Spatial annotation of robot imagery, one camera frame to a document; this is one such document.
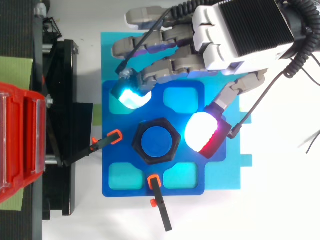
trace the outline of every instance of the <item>cyan glowing fingertip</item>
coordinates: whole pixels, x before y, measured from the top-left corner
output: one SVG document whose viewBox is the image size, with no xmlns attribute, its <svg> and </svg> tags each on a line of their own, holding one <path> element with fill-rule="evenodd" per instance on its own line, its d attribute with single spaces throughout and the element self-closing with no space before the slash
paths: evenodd
<svg viewBox="0 0 320 240">
<path fill-rule="evenodd" d="M 139 96 L 130 89 L 126 89 L 119 97 L 119 101 L 128 109 L 138 109 L 146 105 L 147 102 L 150 101 L 151 97 L 151 92 L 148 92 L 145 96 Z"/>
<path fill-rule="evenodd" d="M 192 115 L 185 127 L 185 142 L 191 149 L 200 152 L 217 129 L 218 121 L 212 115 L 206 112 L 197 112 Z"/>
</svg>

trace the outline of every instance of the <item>hexagonal nut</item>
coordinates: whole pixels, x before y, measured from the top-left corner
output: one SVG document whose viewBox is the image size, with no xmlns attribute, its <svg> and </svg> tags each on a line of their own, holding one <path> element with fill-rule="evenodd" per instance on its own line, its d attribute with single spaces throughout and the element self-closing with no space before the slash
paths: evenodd
<svg viewBox="0 0 320 240">
<path fill-rule="evenodd" d="M 166 129 L 171 135 L 172 145 L 169 152 L 164 156 L 151 157 L 145 153 L 142 147 L 142 137 L 144 133 L 152 127 L 162 127 Z M 181 136 L 177 132 L 177 130 L 174 128 L 174 126 L 172 126 L 171 123 L 166 118 L 158 118 L 151 121 L 143 121 L 139 124 L 138 129 L 132 141 L 132 147 L 148 165 L 153 165 L 153 164 L 161 164 L 161 163 L 172 161 L 176 156 L 176 152 L 178 150 L 180 141 L 181 141 Z"/>
</svg>

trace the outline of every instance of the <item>blue round disk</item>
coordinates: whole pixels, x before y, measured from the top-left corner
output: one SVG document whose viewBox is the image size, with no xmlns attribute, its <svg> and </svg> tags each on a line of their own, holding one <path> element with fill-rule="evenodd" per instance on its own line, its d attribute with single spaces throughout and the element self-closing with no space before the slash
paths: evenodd
<svg viewBox="0 0 320 240">
<path fill-rule="evenodd" d="M 141 145 L 147 155 L 152 158 L 160 158 L 170 151 L 172 137 L 167 129 L 153 126 L 144 132 Z"/>
</svg>

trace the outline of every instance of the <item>screw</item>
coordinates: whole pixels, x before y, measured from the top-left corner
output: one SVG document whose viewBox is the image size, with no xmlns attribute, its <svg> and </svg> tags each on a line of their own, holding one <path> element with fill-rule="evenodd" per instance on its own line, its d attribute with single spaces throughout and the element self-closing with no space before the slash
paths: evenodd
<svg viewBox="0 0 320 240">
<path fill-rule="evenodd" d="M 74 54 L 74 55 L 79 55 L 79 53 L 80 53 L 80 52 L 79 52 L 79 47 L 78 47 L 78 46 L 74 46 L 74 47 L 73 47 L 73 54 Z"/>
<path fill-rule="evenodd" d="M 45 17 L 47 17 L 46 5 L 42 2 L 38 3 L 34 8 L 34 15 L 41 19 L 44 19 Z"/>
<path fill-rule="evenodd" d="M 133 74 L 132 68 L 126 68 L 119 74 L 119 78 L 125 78 L 128 79 Z"/>
<path fill-rule="evenodd" d="M 54 104 L 54 100 L 51 98 L 50 94 L 48 94 L 48 96 L 46 96 L 45 103 L 46 103 L 46 107 L 48 109 L 51 108 L 52 104 Z"/>
</svg>

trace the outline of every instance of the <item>metal rod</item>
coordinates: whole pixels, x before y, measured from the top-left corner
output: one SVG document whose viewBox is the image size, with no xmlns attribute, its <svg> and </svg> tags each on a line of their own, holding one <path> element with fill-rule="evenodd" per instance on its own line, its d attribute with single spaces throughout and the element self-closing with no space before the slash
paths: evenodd
<svg viewBox="0 0 320 240">
<path fill-rule="evenodd" d="M 56 157 L 55 155 L 46 155 L 45 156 L 45 165 L 57 165 L 59 159 L 60 158 Z"/>
<path fill-rule="evenodd" d="M 42 45 L 42 53 L 43 54 L 50 54 L 53 44 L 43 44 Z"/>
</svg>

